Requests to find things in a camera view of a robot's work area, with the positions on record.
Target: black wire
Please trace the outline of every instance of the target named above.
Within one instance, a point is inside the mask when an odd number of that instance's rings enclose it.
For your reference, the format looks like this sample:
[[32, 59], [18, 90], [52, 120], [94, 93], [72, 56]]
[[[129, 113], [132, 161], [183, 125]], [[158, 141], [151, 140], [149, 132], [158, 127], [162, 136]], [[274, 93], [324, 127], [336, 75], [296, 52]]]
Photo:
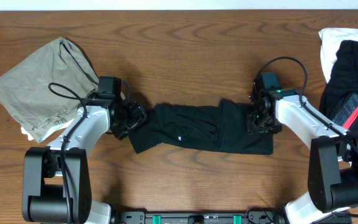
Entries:
[[[292, 58], [292, 57], [278, 57], [278, 58], [275, 58], [269, 62], [267, 62], [263, 67], [262, 69], [259, 70], [257, 76], [259, 76], [262, 71], [267, 67], [269, 66], [272, 62], [274, 61], [277, 61], [277, 60], [280, 60], [280, 59], [289, 59], [289, 60], [292, 60], [296, 63], [298, 63], [302, 69], [303, 69], [303, 72], [305, 73], [305, 80], [303, 82], [303, 86], [302, 86], [302, 91], [301, 93], [299, 94], [299, 102], [301, 103], [301, 106], [304, 107], [304, 109], [309, 112], [309, 114], [311, 114], [312, 116], [314, 116], [317, 120], [319, 120], [321, 123], [323, 123], [327, 128], [331, 129], [332, 131], [334, 131], [340, 138], [342, 138], [343, 140], [345, 140], [346, 143], [348, 143], [348, 145], [350, 145], [350, 147], [354, 150], [354, 152], [358, 155], [358, 147], [355, 146], [353, 144], [353, 142], [348, 139], [347, 137], [345, 137], [345, 135], [343, 135], [343, 133], [341, 133], [340, 131], [338, 131], [337, 129], [333, 128], [333, 124], [332, 123], [327, 123], [325, 122], [325, 120], [323, 120], [322, 118], [320, 118], [319, 116], [317, 116], [317, 114], [315, 114], [314, 112], [312, 112], [307, 106], [306, 106], [306, 102], [303, 102], [303, 99], [302, 99], [302, 96], [303, 96], [303, 93], [305, 92], [305, 88], [306, 88], [306, 84], [308, 82], [308, 72], [306, 70], [306, 67], [297, 59], [295, 58]], [[354, 218], [358, 218], [358, 214], [351, 214], [351, 213], [347, 213], [347, 212], [335, 212], [336, 215], [344, 215], [344, 216], [349, 216], [349, 217], [354, 217]]]
[[[74, 95], [75, 97], [70, 97], [70, 96], [65, 96], [65, 95], [61, 95], [57, 92], [55, 92], [52, 89], [52, 86], [59, 86], [67, 91], [69, 91], [72, 95]], [[75, 123], [75, 125], [69, 130], [69, 132], [63, 136], [63, 142], [62, 142], [62, 148], [60, 149], [60, 168], [62, 170], [62, 176], [63, 176], [63, 185], [65, 188], [65, 194], [66, 194], [66, 203], [67, 203], [67, 223], [71, 224], [71, 206], [70, 206], [70, 191], [68, 189], [68, 180], [67, 180], [67, 171], [66, 171], [66, 162], [65, 162], [65, 149], [66, 149], [66, 144], [70, 142], [70, 136], [73, 134], [74, 130], [81, 124], [81, 122], [87, 117], [88, 115], [88, 110], [86, 109], [86, 106], [84, 104], [83, 99], [78, 96], [78, 94], [76, 94], [73, 90], [69, 89], [68, 87], [61, 85], [59, 83], [49, 83], [48, 85], [49, 90], [61, 97], [64, 98], [68, 98], [68, 99], [74, 99], [74, 100], [79, 100], [82, 107], [84, 108], [84, 113], [82, 115], [82, 117], [80, 118], [80, 120], [78, 120], [77, 123]]]

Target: folded black shirt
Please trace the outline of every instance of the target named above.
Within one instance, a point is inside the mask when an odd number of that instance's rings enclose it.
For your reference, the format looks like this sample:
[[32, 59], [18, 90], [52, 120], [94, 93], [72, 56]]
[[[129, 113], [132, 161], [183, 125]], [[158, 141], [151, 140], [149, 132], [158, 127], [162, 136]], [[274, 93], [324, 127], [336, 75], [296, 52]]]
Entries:
[[252, 105], [229, 100], [222, 100], [219, 107], [157, 105], [129, 139], [136, 153], [166, 143], [189, 149], [270, 155], [273, 135], [247, 134], [246, 113], [253, 109]]

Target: wooden table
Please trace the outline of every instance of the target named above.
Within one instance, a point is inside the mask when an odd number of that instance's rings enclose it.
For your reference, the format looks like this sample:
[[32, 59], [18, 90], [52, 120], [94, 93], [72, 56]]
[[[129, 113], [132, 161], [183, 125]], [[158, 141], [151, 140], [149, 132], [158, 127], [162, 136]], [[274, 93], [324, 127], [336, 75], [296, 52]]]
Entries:
[[[248, 103], [252, 79], [268, 60], [292, 56], [308, 68], [315, 107], [325, 87], [318, 31], [358, 28], [358, 11], [81, 11], [0, 12], [0, 76], [32, 52], [68, 37], [98, 75], [127, 80], [135, 98], [157, 103]], [[277, 62], [284, 87], [301, 87], [293, 62]], [[24, 223], [23, 158], [31, 146], [0, 105], [0, 223]], [[135, 154], [128, 139], [104, 135], [89, 157], [93, 198], [122, 210], [247, 210], [279, 207], [307, 191], [309, 150], [288, 128], [274, 154], [251, 156], [161, 144]]]

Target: white cloth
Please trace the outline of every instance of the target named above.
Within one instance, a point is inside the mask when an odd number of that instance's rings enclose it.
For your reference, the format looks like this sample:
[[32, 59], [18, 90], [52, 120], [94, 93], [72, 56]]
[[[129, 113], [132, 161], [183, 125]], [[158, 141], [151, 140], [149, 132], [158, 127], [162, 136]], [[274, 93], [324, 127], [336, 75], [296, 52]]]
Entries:
[[[44, 141], [45, 139], [47, 139], [51, 134], [53, 134], [55, 131], [58, 131], [60, 129], [63, 129], [63, 128], [67, 128], [69, 127], [69, 125], [71, 125], [71, 122], [73, 122], [74, 119], [71, 119], [69, 120], [68, 122], [64, 123], [64, 124], [58, 124], [58, 125], [55, 125], [53, 127], [51, 127], [47, 133], [41, 137], [40, 139], [40, 142]], [[29, 141], [32, 141], [34, 140], [34, 138], [31, 136], [31, 134], [29, 134], [23, 127], [20, 127], [21, 131], [22, 131], [22, 134], [26, 134], [27, 135], [27, 139]]]
[[322, 41], [320, 50], [321, 67], [328, 82], [331, 77], [331, 70], [337, 60], [336, 52], [339, 50], [341, 42], [343, 40], [358, 41], [358, 29], [324, 28], [318, 34]]

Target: brown wooden surface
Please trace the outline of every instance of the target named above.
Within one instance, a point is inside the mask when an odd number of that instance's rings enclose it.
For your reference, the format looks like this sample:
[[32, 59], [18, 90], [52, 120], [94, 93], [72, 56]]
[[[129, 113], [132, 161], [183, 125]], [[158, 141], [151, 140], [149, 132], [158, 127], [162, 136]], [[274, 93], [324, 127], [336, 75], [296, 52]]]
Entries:
[[[0, 12], [0, 76], [63, 36], [82, 47], [97, 74], [127, 80], [150, 106], [247, 103], [258, 69], [287, 55], [308, 68], [306, 96], [318, 107], [325, 86], [318, 31], [325, 27], [358, 28], [358, 11]], [[268, 70], [284, 87], [301, 87], [293, 62]], [[150, 211], [278, 207], [307, 191], [309, 151], [287, 128], [274, 140], [271, 156], [164, 144], [137, 155], [128, 139], [104, 135], [89, 158], [93, 198]], [[0, 223], [24, 223], [23, 158], [31, 146], [38, 144], [0, 105]]]

